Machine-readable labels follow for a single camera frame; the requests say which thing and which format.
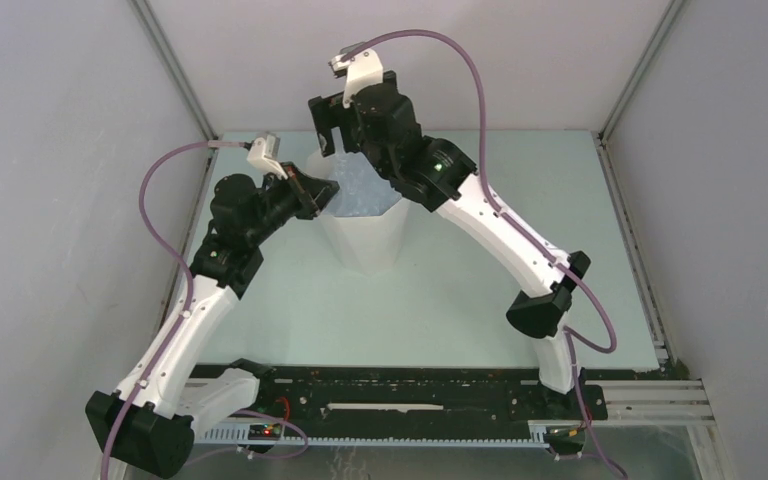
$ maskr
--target white wall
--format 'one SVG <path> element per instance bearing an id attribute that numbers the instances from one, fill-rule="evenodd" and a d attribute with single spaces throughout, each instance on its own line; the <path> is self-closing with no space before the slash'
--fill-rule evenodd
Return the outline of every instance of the white wall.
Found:
<path id="1" fill-rule="evenodd" d="M 151 2 L 214 128 L 310 130 L 307 100 L 342 90 L 326 63 L 405 28 L 474 58 L 496 129 L 599 130 L 669 0 L 160 0 Z M 460 57 L 430 39 L 377 48 L 428 129 L 476 128 Z"/>
<path id="2" fill-rule="evenodd" d="M 768 478 L 768 2 L 690 2 L 611 142 L 741 478 Z"/>
<path id="3" fill-rule="evenodd" d="M 148 345 L 172 273 L 139 183 L 197 140 L 127 2 L 0 2 L 0 480 L 92 477 L 84 404 Z M 204 158 L 150 191 L 177 243 Z"/>

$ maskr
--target purple cable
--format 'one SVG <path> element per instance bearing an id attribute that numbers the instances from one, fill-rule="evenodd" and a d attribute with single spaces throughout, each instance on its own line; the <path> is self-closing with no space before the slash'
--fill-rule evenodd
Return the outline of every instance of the purple cable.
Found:
<path id="1" fill-rule="evenodd" d="M 526 230 L 525 227 L 519 224 L 512 216 L 508 215 L 506 212 L 502 211 L 502 206 L 496 201 L 496 198 L 493 196 L 493 192 L 490 189 L 490 183 L 487 179 L 487 105 L 484 98 L 484 86 L 481 83 L 481 75 L 478 73 L 478 67 L 475 66 L 475 62 L 472 61 L 472 58 L 470 58 L 469 54 L 466 52 L 466 50 L 463 49 L 460 45 L 458 45 L 457 42 L 452 40 L 451 38 L 447 37 L 446 35 L 443 35 L 442 33 L 432 32 L 430 30 L 419 30 L 419 29 L 412 29 L 412 30 L 399 30 L 396 32 L 386 33 L 384 35 L 379 35 L 372 40 L 369 40 L 367 42 L 364 42 L 357 47 L 353 48 L 349 53 L 343 55 L 340 60 L 346 61 L 348 59 L 351 59 L 355 55 L 359 54 L 360 52 L 372 48 L 375 45 L 378 45 L 379 43 L 386 42 L 387 40 L 392 40 L 395 38 L 404 38 L 404 37 L 428 37 L 433 38 L 435 40 L 439 40 L 446 45 L 452 47 L 458 54 L 463 58 L 464 62 L 466 63 L 467 67 L 469 67 L 470 73 L 472 73 L 472 79 L 475 82 L 475 89 L 478 93 L 478 177 L 479 181 L 481 182 L 481 190 L 484 192 L 484 198 L 487 200 L 487 203 L 493 207 L 493 210 L 499 214 L 499 216 L 503 219 L 505 219 L 508 224 L 511 225 L 517 232 L 520 233 L 526 240 L 528 240 L 529 243 L 531 243 L 534 248 L 536 248 L 541 255 L 543 255 L 552 265 L 554 265 L 558 270 L 561 271 L 564 275 L 569 277 L 580 289 L 584 292 L 584 294 L 587 296 L 587 298 L 590 300 L 590 302 L 593 304 L 593 307 L 596 308 L 596 311 L 599 313 L 599 317 L 602 319 L 602 323 L 605 325 L 605 329 L 608 331 L 608 339 L 609 344 L 607 347 L 603 347 L 600 345 L 597 345 L 593 343 L 592 341 L 585 338 L 583 335 L 581 335 L 578 331 L 576 331 L 574 328 L 570 326 L 564 327 L 564 334 L 567 336 L 568 344 L 570 345 L 570 358 L 573 358 L 574 356 L 574 350 L 572 349 L 572 339 L 570 338 L 575 337 L 578 340 L 580 340 L 582 343 L 587 345 L 588 347 L 592 348 L 593 350 L 596 350 L 600 353 L 612 353 L 617 349 L 617 334 L 614 330 L 614 326 L 611 323 L 611 319 L 608 317 L 608 312 L 605 311 L 605 308 L 602 306 L 602 303 L 599 301 L 598 298 L 596 298 L 596 295 L 593 293 L 592 290 L 587 286 L 586 283 L 572 272 L 572 270 L 569 269 L 566 265 L 559 262 L 557 258 L 555 258 L 554 255 L 552 255 L 551 252 L 540 242 L 538 241 L 534 235 L 532 235 L 528 230 Z M 581 408 L 585 421 L 587 421 L 587 414 L 584 406 L 584 400 L 581 396 L 581 385 L 578 383 L 578 368 L 575 366 L 576 361 L 573 360 L 573 383 L 575 385 L 576 392 L 578 392 L 578 400 L 579 400 L 579 408 Z M 591 436 L 593 437 L 593 443 L 598 445 L 598 440 L 596 440 L 596 436 L 593 435 L 593 432 L 591 431 Z M 601 456 L 602 461 L 605 463 L 605 465 L 608 466 L 609 469 L 612 469 L 613 460 L 608 458 L 604 455 L 604 452 L 602 452 L 601 447 L 597 448 L 597 451 L 599 452 L 599 455 Z"/>
<path id="2" fill-rule="evenodd" d="M 217 448 L 215 450 L 211 450 L 209 452 L 202 453 L 198 457 L 191 458 L 191 459 L 187 460 L 187 463 L 184 464 L 185 467 L 189 467 L 190 465 L 192 465 L 194 463 L 198 463 L 198 462 L 204 460 L 205 458 L 210 458 L 210 457 L 212 457 L 214 455 L 219 455 L 219 454 L 222 454 L 222 453 L 235 453 L 235 452 L 238 452 L 239 449 L 241 449 L 241 448 L 242 448 L 243 451 L 248 452 L 249 454 L 251 454 L 253 456 L 256 456 L 256 457 L 266 458 L 266 459 L 270 459 L 270 460 L 280 460 L 280 459 L 285 459 L 285 458 L 297 457 L 297 456 L 301 455 L 302 453 L 304 453 L 305 450 L 307 450 L 310 447 L 310 440 L 308 440 L 307 435 L 305 435 L 304 431 L 301 428 L 299 428 L 297 425 L 295 425 L 293 423 L 290 423 L 290 422 L 288 422 L 286 420 L 283 420 L 283 419 L 280 419 L 280 418 L 277 418 L 277 417 L 272 417 L 272 416 L 269 416 L 269 415 L 264 415 L 264 414 L 262 414 L 260 412 L 255 412 L 255 411 L 252 411 L 252 410 L 245 410 L 245 409 L 237 410 L 236 413 L 240 414 L 240 415 L 248 415 L 250 417 L 262 418 L 264 420 L 269 420 L 272 423 L 278 423 L 280 425 L 288 427 L 290 430 L 293 430 L 294 432 L 298 433 L 300 437 L 302 437 L 302 440 L 304 441 L 304 445 L 302 446 L 302 448 L 296 450 L 295 452 L 288 453 L 286 455 L 267 455 L 267 454 L 264 454 L 264 453 L 252 452 L 252 451 L 246 450 L 245 448 L 242 448 L 242 447 Z"/>
<path id="3" fill-rule="evenodd" d="M 269 458 L 269 459 L 272 459 L 272 460 L 283 460 L 283 459 L 286 459 L 286 458 L 298 457 L 299 455 L 304 453 L 305 450 L 308 449 L 308 447 L 310 447 L 310 440 L 308 440 L 307 435 L 305 435 L 305 433 L 302 431 L 302 429 L 297 427 L 296 425 L 294 425 L 294 424 L 284 420 L 284 419 L 273 417 L 273 416 L 270 416 L 270 415 L 266 415 L 266 414 L 263 414 L 263 413 L 260 413 L 260 412 L 255 412 L 254 410 L 242 409 L 242 410 L 237 410 L 236 413 L 238 413 L 240 415 L 248 415 L 249 417 L 262 418 L 264 420 L 269 420 L 272 423 L 279 423 L 279 424 L 281 424 L 281 425 L 283 425 L 285 427 L 289 427 L 290 430 L 298 433 L 299 436 L 302 437 L 302 441 L 304 442 L 304 445 L 302 446 L 302 448 L 296 450 L 295 452 L 291 452 L 291 453 L 287 453 L 287 454 L 283 454 L 283 455 L 267 455 L 265 453 L 249 452 L 250 454 L 254 455 L 255 457 Z"/>
<path id="4" fill-rule="evenodd" d="M 575 397 L 578 399 L 578 409 L 581 411 L 581 418 L 584 419 L 584 424 L 587 426 L 587 431 L 590 433 L 590 438 L 593 440 L 593 446 L 596 448 L 598 458 L 602 459 L 608 470 L 611 470 L 614 475 L 623 480 L 628 480 L 628 473 L 623 470 L 615 461 L 608 458 L 605 455 L 605 451 L 602 450 L 602 444 L 599 443 L 599 438 L 596 437 L 596 432 L 593 431 L 593 423 L 590 420 L 590 415 L 587 414 L 587 407 L 584 403 L 584 395 L 581 392 L 581 383 L 578 381 L 578 358 L 575 354 L 575 344 L 572 341 L 572 335 L 567 330 L 564 332 L 566 335 L 567 346 L 570 349 L 570 360 L 572 361 L 572 375 L 575 378 L 573 386 L 575 387 Z"/>
<path id="5" fill-rule="evenodd" d="M 210 146 L 211 146 L 210 142 L 196 142 L 196 143 L 190 143 L 188 145 L 184 145 L 182 147 L 176 148 L 175 150 L 172 150 L 171 152 L 160 157 L 160 159 L 154 162 L 154 164 L 148 169 L 148 172 L 146 172 L 146 175 L 143 178 L 143 183 L 140 186 L 140 201 L 139 201 L 140 216 L 142 217 L 143 223 L 145 224 L 151 236 L 154 237 L 155 240 L 157 240 L 157 243 L 159 243 L 160 246 L 163 247 L 163 249 L 169 253 L 169 255 L 172 255 L 172 257 L 175 259 L 175 261 L 184 271 L 184 275 L 186 276 L 186 279 L 187 279 L 187 296 L 186 296 L 186 300 L 184 300 L 183 306 L 181 307 L 181 314 L 178 315 L 178 318 L 175 320 L 175 323 L 172 324 L 172 328 L 169 329 L 169 333 L 167 333 L 166 336 L 163 338 L 163 342 L 161 342 L 157 351 L 155 351 L 154 355 L 152 355 L 151 359 L 149 359 L 145 369 L 143 370 L 143 373 L 140 375 L 139 380 L 137 380 L 137 384 L 135 384 L 134 388 L 131 389 L 130 395 L 128 395 L 128 398 L 125 399 L 125 403 L 122 405 L 122 408 L 119 410 L 119 413 L 116 415 L 116 419 L 113 421 L 113 425 L 110 427 L 110 433 L 107 435 L 107 441 L 104 443 L 104 454 L 101 457 L 101 480 L 107 480 L 108 471 L 110 469 L 110 456 L 113 452 L 113 444 L 116 442 L 116 435 L 118 435 L 119 429 L 122 427 L 122 421 L 125 419 L 125 415 L 128 413 L 128 410 L 131 408 L 131 405 L 134 403 L 134 399 L 136 399 L 137 395 L 139 395 L 139 392 L 141 389 L 141 387 L 138 385 L 139 382 L 142 382 L 143 380 L 148 378 L 149 375 L 151 375 L 151 372 L 154 369 L 154 366 L 157 365 L 158 361 L 160 361 L 160 357 L 163 356 L 163 353 L 169 347 L 169 344 L 172 342 L 172 339 L 175 338 L 175 334 L 178 333 L 178 330 L 181 329 L 181 324 L 184 323 L 184 316 L 182 314 L 187 308 L 189 308 L 190 304 L 193 301 L 193 274 L 192 272 L 190 272 L 190 269 L 187 266 L 187 261 L 184 260 L 184 257 L 182 257 L 181 254 L 178 253 L 178 251 L 175 250 L 174 247 L 172 247 L 172 245 L 169 245 L 169 243 L 166 242 L 166 240 L 164 240 L 159 233 L 157 233 L 157 230 L 155 230 L 154 226 L 151 224 L 151 221 L 148 219 L 148 214 L 146 213 L 146 210 L 145 210 L 145 195 L 146 195 L 146 189 L 148 188 L 148 182 L 149 180 L 151 180 L 151 177 L 152 175 L 154 175 L 154 172 L 157 171 L 157 169 L 161 165 L 166 163 L 167 160 L 174 157 L 175 155 L 178 155 L 181 152 L 186 152 L 187 150 L 194 150 L 196 148 L 207 148 Z"/>

